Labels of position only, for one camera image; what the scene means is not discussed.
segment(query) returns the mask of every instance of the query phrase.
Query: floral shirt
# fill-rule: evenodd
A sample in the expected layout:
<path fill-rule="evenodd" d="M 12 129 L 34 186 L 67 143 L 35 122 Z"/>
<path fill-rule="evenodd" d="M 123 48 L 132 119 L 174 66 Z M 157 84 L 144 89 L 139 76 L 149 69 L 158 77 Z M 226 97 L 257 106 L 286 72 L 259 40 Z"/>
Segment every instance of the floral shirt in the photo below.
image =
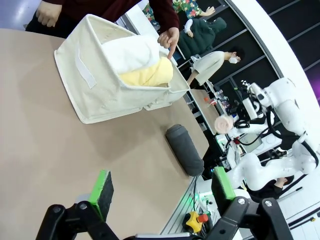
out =
<path fill-rule="evenodd" d="M 196 0 L 172 0 L 172 6 L 176 13 L 184 11 L 188 19 L 192 19 L 202 13 L 202 10 L 198 6 Z M 159 23 L 155 20 L 154 11 L 150 7 L 149 3 L 142 11 L 153 26 L 159 26 Z"/>

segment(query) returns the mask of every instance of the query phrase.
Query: basket handle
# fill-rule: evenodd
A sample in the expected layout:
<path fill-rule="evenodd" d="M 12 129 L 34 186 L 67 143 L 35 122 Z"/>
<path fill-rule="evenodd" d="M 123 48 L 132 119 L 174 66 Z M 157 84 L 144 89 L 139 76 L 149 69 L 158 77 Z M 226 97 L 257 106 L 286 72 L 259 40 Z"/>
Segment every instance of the basket handle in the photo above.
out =
<path fill-rule="evenodd" d="M 79 43 L 75 47 L 75 66 L 78 69 L 81 77 L 86 81 L 88 87 L 92 89 L 96 84 L 94 76 L 91 74 L 89 69 L 86 67 L 84 62 L 80 58 L 80 45 Z"/>

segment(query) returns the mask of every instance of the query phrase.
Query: maroon sweater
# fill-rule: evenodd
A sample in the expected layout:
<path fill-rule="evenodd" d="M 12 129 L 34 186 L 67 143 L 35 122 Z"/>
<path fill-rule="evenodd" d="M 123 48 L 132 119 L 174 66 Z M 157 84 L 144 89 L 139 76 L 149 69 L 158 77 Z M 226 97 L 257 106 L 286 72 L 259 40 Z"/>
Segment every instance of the maroon sweater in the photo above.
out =
<path fill-rule="evenodd" d="M 44 0 L 47 3 L 62 5 L 62 13 L 76 21 L 85 15 L 93 14 L 111 22 L 118 20 L 139 0 Z M 179 28 L 179 19 L 172 7 L 172 0 L 149 0 L 154 18 L 161 26 L 161 32 L 172 27 Z"/>

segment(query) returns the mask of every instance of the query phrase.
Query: yellow towel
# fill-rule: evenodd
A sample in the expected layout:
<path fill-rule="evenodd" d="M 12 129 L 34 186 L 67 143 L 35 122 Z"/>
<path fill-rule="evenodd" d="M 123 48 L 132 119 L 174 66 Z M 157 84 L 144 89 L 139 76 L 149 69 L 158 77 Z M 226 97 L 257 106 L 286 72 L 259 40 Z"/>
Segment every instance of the yellow towel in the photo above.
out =
<path fill-rule="evenodd" d="M 168 84 L 174 75 L 174 69 L 169 59 L 160 57 L 160 60 L 148 68 L 120 74 L 120 78 L 128 85 L 155 87 Z"/>

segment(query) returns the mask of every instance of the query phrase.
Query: beige tabletop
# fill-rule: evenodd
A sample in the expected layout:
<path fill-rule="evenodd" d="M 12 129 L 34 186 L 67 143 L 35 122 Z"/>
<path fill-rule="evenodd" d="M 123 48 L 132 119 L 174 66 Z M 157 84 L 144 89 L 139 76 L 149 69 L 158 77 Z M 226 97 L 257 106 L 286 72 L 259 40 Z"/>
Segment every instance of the beige tabletop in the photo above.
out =
<path fill-rule="evenodd" d="M 215 120 L 219 117 L 219 113 L 215 106 L 210 105 L 208 107 L 208 103 L 206 103 L 205 98 L 209 98 L 209 95 L 205 90 L 199 89 L 192 89 L 191 95 L 194 98 L 201 114 L 206 119 L 207 124 L 211 128 L 211 131 L 215 134 Z"/>
<path fill-rule="evenodd" d="M 185 101 L 85 125 L 55 66 L 63 40 L 5 29 L 0 35 L 0 239 L 35 239 L 47 208 L 70 207 L 101 169 L 112 174 L 107 223 L 117 236 L 159 233 L 190 181 L 165 131 L 182 124 L 201 157 L 208 148 Z"/>

